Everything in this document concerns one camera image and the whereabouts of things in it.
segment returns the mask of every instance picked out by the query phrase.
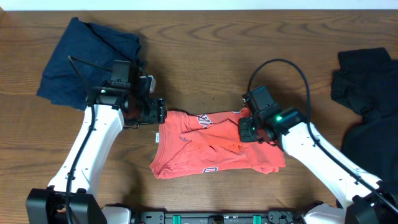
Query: red cloth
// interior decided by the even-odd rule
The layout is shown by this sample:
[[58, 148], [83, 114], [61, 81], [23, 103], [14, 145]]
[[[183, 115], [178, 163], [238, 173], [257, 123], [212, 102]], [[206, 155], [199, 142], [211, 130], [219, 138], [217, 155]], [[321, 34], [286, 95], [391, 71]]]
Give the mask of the red cloth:
[[249, 113], [247, 108], [197, 116], [168, 111], [159, 128], [155, 159], [150, 164], [155, 177], [168, 179], [243, 168], [268, 174], [285, 167], [278, 147], [239, 140], [238, 120]]

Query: white wall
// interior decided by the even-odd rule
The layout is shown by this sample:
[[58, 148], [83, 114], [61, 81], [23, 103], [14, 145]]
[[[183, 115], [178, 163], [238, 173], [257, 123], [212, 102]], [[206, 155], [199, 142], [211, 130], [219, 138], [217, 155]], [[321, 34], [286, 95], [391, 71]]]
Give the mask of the white wall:
[[398, 9], [398, 0], [0, 0], [20, 10]]

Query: dark blue cloth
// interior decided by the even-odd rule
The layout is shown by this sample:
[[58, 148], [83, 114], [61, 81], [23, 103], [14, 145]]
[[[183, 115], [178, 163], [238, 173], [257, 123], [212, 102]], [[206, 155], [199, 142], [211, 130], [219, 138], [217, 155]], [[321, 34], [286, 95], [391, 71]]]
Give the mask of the dark blue cloth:
[[[138, 36], [72, 18], [43, 72], [37, 96], [55, 105], [84, 110], [84, 84], [68, 61], [73, 56], [93, 64], [112, 68], [115, 60], [138, 60], [141, 45]], [[74, 61], [78, 71], [92, 88], [111, 78], [111, 72]]]

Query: wooden table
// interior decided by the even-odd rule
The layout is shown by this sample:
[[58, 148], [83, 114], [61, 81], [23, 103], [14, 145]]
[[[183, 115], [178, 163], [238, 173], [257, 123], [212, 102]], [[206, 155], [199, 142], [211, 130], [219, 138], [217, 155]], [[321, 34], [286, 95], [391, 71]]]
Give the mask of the wooden table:
[[[337, 53], [385, 47], [398, 57], [397, 11], [7, 12], [0, 23], [0, 223], [27, 223], [31, 188], [46, 188], [78, 134], [83, 112], [35, 95], [71, 17], [141, 36], [156, 96], [169, 110], [191, 114], [240, 109], [249, 76], [262, 62], [287, 58], [307, 75], [313, 122], [333, 145], [361, 121], [330, 99]], [[284, 106], [305, 112], [298, 73], [275, 63], [265, 84]], [[269, 175], [228, 170], [157, 180], [149, 169], [158, 125], [125, 130], [109, 153], [98, 203], [177, 210], [300, 208], [314, 200], [335, 204], [331, 192], [299, 161]]]

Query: black cloth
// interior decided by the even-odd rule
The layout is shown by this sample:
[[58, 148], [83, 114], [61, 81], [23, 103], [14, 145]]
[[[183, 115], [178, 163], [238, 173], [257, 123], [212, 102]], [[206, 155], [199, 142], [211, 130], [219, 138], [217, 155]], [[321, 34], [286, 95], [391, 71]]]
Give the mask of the black cloth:
[[[112, 68], [115, 60], [138, 60], [141, 48], [138, 36], [118, 32], [94, 23], [72, 18], [54, 50], [44, 72], [37, 96], [56, 105], [84, 110], [84, 84], [68, 61], [73, 56], [93, 64]], [[74, 61], [89, 88], [111, 78], [111, 72]]]
[[363, 116], [341, 151], [383, 181], [398, 182], [398, 61], [384, 48], [340, 52], [338, 58], [331, 98]]

